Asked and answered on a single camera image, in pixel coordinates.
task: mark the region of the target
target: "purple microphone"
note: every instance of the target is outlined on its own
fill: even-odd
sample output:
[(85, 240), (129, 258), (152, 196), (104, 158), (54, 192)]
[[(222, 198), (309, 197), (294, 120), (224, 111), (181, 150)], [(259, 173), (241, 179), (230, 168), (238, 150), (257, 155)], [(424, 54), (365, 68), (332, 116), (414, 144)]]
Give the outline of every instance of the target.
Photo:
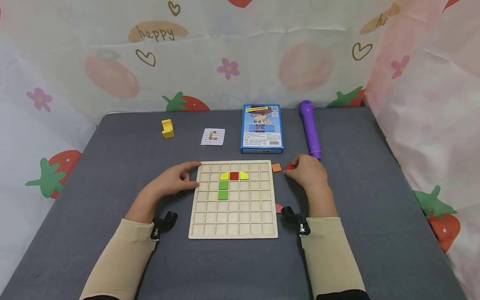
[(303, 120), (305, 135), (307, 136), (308, 150), (310, 155), (321, 160), (322, 151), (318, 141), (317, 128), (315, 127), (315, 118), (313, 116), (313, 104), (310, 100), (304, 100), (300, 103), (300, 116)]

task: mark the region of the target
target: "green square block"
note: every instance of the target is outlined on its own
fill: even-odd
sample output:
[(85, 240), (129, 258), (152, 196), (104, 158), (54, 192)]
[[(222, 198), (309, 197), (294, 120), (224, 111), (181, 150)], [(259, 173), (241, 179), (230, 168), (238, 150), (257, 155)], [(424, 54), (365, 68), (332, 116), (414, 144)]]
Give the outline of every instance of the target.
[(228, 191), (218, 191), (219, 200), (228, 200)]
[(228, 190), (228, 181), (220, 181), (218, 184), (219, 190)]

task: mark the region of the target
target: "beige sleeve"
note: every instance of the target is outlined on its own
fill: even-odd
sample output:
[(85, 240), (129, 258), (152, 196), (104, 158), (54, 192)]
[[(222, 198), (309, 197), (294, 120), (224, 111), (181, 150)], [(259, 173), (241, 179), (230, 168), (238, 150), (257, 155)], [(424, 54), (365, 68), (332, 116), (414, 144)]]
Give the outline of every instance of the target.
[(339, 217), (307, 218), (310, 234), (301, 238), (313, 297), (349, 289), (365, 291)]
[(152, 228), (153, 223), (123, 219), (90, 273), (80, 299), (104, 295), (133, 300), (155, 249), (156, 242), (150, 239)]

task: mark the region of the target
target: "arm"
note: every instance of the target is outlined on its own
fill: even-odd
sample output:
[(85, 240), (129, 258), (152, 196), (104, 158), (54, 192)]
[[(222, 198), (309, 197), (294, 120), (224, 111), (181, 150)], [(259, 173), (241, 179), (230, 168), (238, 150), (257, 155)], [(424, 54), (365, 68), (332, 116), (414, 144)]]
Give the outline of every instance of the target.
[(137, 196), (117, 231), (103, 250), (80, 299), (132, 300), (156, 242), (150, 239), (155, 207), (160, 198), (199, 183), (188, 170), (200, 162), (173, 166), (149, 183)]
[(317, 300), (368, 300), (357, 263), (338, 217), (327, 173), (312, 156), (300, 155), (285, 175), (307, 194), (310, 234), (301, 238), (313, 296)]

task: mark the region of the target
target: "blue box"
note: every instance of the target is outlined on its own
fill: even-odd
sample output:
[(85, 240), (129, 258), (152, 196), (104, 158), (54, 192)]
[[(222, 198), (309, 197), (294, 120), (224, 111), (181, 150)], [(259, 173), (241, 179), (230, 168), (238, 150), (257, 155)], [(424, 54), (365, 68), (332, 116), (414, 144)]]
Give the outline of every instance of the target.
[(244, 105), (240, 144), (242, 153), (282, 153), (280, 105)]

